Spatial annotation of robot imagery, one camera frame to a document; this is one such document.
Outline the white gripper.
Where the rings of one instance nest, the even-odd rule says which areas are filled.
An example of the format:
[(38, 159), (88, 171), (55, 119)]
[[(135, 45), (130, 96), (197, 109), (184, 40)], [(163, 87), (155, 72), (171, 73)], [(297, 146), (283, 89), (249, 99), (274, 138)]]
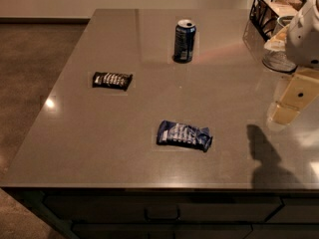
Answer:
[(297, 66), (270, 113), (272, 121), (290, 124), (319, 96), (318, 0), (308, 0), (291, 20), (286, 36), (286, 56)]

